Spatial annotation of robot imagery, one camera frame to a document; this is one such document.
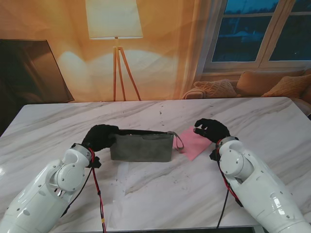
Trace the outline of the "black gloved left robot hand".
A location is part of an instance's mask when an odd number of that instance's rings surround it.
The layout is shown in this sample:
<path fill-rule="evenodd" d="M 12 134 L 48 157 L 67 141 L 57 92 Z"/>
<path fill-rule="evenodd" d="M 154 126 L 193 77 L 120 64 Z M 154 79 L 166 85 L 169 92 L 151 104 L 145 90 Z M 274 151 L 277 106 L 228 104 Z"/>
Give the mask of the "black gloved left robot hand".
<path fill-rule="evenodd" d="M 111 147 L 115 142 L 115 134 L 120 130 L 118 126 L 100 124 L 93 126 L 84 137 L 81 145 L 94 152 Z"/>

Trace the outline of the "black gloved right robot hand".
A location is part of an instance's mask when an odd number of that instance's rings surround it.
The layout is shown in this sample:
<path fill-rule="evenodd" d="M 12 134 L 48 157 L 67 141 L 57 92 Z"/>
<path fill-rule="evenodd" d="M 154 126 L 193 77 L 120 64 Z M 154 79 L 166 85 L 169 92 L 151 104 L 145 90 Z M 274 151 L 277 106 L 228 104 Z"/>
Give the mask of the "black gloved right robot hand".
<path fill-rule="evenodd" d="M 214 119 L 202 118 L 196 121 L 193 131 L 207 138 L 212 143 L 218 143 L 220 140 L 230 136 L 228 128 Z"/>

